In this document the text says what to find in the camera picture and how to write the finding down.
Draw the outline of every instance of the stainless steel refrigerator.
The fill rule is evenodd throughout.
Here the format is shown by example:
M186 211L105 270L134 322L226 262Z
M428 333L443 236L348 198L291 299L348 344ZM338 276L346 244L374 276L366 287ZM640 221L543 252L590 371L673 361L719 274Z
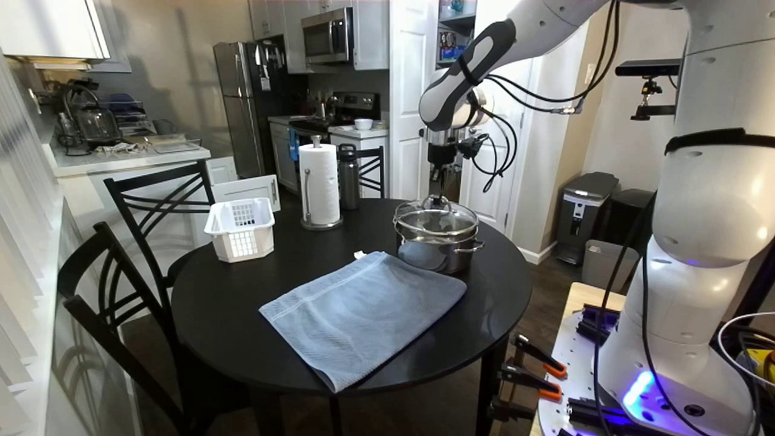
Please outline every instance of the stainless steel refrigerator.
M214 45L237 176L273 173L266 116L298 113L308 75L288 75L283 35Z

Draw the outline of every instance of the paper towel roll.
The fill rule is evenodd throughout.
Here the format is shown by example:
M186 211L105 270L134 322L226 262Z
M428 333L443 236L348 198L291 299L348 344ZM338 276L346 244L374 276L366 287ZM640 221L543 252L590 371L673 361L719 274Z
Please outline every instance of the paper towel roll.
M309 227L334 227L341 221L337 145L300 145L298 171L303 222Z

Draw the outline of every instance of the blue light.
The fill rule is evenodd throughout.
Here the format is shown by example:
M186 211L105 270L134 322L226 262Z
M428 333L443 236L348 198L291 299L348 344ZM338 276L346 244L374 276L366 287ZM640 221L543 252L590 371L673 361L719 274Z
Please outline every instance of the blue light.
M630 417L654 422L654 417L645 407L645 400L651 390L654 390L654 373L641 371L622 400Z

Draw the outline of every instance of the pot lid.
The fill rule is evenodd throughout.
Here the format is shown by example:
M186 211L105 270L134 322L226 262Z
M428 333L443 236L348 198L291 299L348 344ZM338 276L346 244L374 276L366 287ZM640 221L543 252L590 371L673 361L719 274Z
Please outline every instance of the pot lid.
M469 240L480 227L475 211L452 204L445 195L428 195L418 206L401 204L394 208L392 222L401 236L426 242Z

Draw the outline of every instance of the gray cloth napkin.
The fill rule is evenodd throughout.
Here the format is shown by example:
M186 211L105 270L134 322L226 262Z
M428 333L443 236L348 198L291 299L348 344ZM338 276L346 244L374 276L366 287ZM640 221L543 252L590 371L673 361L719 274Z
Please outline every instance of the gray cloth napkin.
M466 284L374 252L260 308L291 349L338 393L445 314Z

